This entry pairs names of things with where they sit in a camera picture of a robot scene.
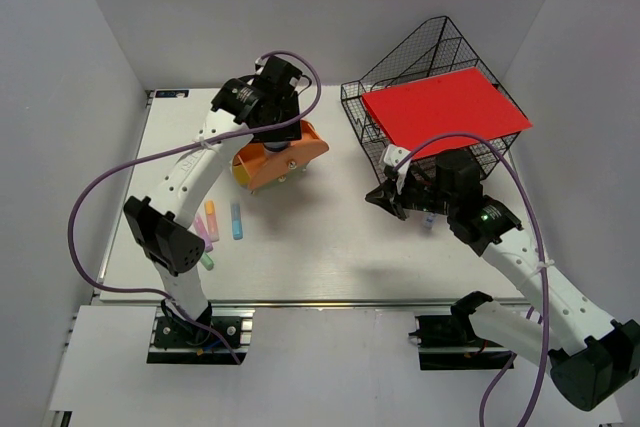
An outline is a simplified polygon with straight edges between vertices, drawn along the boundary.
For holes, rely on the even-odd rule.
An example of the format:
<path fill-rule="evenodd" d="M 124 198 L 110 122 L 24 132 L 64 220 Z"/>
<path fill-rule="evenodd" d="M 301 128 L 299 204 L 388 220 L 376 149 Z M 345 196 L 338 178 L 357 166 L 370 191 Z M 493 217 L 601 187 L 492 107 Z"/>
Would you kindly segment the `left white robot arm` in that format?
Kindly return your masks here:
<path fill-rule="evenodd" d="M 191 232 L 204 197 L 233 157 L 254 138 L 248 131 L 286 122 L 299 113 L 296 87 L 302 71 L 270 56 L 256 72 L 233 78 L 220 88 L 195 137 L 197 146 L 179 158 L 160 184 L 144 198 L 129 197 L 124 215 L 134 240 L 158 271 L 180 316 L 177 334 L 199 346 L 211 334 L 210 310 L 197 264 L 205 242 Z"/>

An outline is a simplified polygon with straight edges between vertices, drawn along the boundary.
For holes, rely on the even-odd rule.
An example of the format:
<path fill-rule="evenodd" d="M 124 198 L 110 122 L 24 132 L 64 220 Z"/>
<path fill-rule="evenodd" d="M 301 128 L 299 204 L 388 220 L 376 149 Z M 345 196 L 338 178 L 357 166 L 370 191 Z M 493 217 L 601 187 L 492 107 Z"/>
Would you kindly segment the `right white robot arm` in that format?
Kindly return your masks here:
<path fill-rule="evenodd" d="M 620 323 L 592 303 L 562 272 L 539 258 L 535 240 L 502 202 L 483 191 L 480 168 L 464 150 L 437 155 L 428 176 L 389 145 L 381 155 L 384 181 L 365 199 L 404 220 L 410 211 L 445 216 L 454 236 L 497 269 L 539 313 L 534 324 L 490 295 L 472 292 L 451 308 L 461 344 L 480 339 L 536 362 L 574 407 L 591 411 L 639 374 L 639 325 Z"/>

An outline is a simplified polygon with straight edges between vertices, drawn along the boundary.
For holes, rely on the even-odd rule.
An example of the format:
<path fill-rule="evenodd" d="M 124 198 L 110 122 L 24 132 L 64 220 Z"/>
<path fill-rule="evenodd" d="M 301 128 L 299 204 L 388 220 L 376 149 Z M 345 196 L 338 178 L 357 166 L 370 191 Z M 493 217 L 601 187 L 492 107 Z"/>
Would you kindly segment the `red paper folder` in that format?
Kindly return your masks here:
<path fill-rule="evenodd" d="M 532 127 L 475 67 L 365 93 L 362 101 L 390 143 L 409 150 L 449 132 L 493 140 Z"/>

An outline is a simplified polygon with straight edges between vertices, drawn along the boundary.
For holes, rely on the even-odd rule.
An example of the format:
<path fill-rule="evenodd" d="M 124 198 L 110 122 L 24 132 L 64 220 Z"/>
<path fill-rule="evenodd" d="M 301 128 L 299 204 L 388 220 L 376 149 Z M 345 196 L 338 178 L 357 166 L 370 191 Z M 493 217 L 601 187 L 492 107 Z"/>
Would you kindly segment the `green highlighter pen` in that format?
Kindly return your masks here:
<path fill-rule="evenodd" d="M 214 267 L 215 267 L 214 261 L 212 260 L 212 258 L 207 253 L 204 253 L 201 256 L 200 263 L 208 271 L 212 271 L 214 269 Z"/>

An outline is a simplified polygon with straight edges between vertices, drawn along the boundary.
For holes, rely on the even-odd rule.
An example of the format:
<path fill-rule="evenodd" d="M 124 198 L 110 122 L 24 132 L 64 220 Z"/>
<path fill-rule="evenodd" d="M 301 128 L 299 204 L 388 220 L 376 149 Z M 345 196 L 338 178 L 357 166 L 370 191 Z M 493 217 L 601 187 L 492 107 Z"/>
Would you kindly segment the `blue highlighter pen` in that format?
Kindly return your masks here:
<path fill-rule="evenodd" d="M 237 202 L 233 202 L 230 205 L 230 212 L 231 212 L 232 237 L 234 240 L 241 240 L 244 234 L 243 234 L 240 204 Z"/>

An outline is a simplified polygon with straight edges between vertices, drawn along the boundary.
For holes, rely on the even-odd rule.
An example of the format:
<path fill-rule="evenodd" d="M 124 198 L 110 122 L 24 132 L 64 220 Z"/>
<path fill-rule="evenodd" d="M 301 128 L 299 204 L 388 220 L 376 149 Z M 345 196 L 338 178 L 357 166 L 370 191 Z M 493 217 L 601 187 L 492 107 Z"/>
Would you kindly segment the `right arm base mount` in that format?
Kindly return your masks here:
<path fill-rule="evenodd" d="M 446 314 L 415 316 L 415 329 L 409 341 L 418 348 L 421 371 L 499 371 L 506 367 L 511 353 L 490 340 L 478 337 L 470 316 L 493 298 L 480 291 L 456 301 Z"/>

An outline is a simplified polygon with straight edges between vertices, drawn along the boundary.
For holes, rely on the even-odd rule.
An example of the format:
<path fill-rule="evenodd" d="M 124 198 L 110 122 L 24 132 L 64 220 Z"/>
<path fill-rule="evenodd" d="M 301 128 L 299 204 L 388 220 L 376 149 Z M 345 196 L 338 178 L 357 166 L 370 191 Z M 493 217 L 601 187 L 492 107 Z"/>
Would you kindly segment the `orange highlighter pen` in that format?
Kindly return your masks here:
<path fill-rule="evenodd" d="M 209 237 L 212 242 L 217 242 L 220 239 L 220 235 L 216 217 L 216 208 L 212 200 L 207 200 L 205 202 L 205 215 Z"/>

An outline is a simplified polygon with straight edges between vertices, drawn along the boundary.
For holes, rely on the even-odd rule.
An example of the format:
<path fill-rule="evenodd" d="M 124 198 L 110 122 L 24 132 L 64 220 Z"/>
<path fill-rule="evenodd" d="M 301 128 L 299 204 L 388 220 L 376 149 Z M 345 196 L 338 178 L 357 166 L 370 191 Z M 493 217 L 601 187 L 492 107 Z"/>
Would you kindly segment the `pink highlighter pen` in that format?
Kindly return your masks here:
<path fill-rule="evenodd" d="M 194 229 L 198 236 L 204 241 L 205 251 L 207 253 L 213 250 L 213 244 L 204 222 L 199 214 L 196 214 L 193 222 Z"/>

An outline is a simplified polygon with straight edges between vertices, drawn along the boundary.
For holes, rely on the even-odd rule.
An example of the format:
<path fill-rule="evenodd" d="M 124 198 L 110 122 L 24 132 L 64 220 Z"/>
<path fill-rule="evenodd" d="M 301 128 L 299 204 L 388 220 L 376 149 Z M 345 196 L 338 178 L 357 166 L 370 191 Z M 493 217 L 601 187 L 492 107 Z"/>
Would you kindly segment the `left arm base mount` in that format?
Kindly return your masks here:
<path fill-rule="evenodd" d="M 157 365 L 241 365 L 253 330 L 249 310 L 213 309 L 198 321 L 220 336 L 181 319 L 164 304 L 156 310 L 146 363 Z"/>

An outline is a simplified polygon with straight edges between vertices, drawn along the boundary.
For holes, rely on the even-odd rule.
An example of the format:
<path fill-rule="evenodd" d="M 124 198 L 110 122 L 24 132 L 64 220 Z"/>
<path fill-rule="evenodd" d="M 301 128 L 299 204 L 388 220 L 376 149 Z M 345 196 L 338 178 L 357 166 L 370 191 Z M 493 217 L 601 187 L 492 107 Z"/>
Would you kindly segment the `blue patterned tape roll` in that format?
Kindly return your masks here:
<path fill-rule="evenodd" d="M 286 150 L 289 147 L 289 143 L 288 142 L 270 142 L 270 143 L 264 143 L 263 147 L 264 147 L 264 151 L 268 155 L 274 155 Z"/>

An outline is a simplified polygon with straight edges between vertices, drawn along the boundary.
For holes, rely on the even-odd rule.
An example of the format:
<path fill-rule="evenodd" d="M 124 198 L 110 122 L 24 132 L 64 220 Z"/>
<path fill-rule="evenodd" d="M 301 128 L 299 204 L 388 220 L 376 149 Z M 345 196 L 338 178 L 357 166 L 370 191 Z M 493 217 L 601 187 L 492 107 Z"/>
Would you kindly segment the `cream round drawer box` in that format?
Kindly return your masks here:
<path fill-rule="evenodd" d="M 284 182 L 295 172 L 304 171 L 314 159 L 329 151 L 329 145 L 317 134 L 310 122 L 302 120 L 301 138 L 287 141 L 274 150 L 266 143 L 249 143 L 233 158 L 232 175 L 241 187 L 251 192 L 273 182 Z"/>

